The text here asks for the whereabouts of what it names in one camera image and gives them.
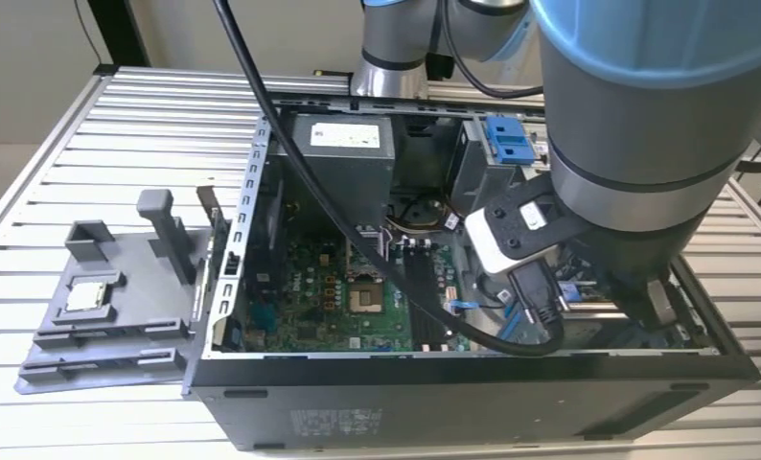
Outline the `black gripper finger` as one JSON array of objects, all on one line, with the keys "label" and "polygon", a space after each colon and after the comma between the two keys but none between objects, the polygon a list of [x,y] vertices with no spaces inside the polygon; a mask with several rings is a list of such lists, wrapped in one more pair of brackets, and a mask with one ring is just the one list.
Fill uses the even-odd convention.
[{"label": "black gripper finger", "polygon": [[658,331],[678,321],[678,314],[668,297],[667,281],[649,280],[641,285],[637,301],[637,321],[647,331]]}]

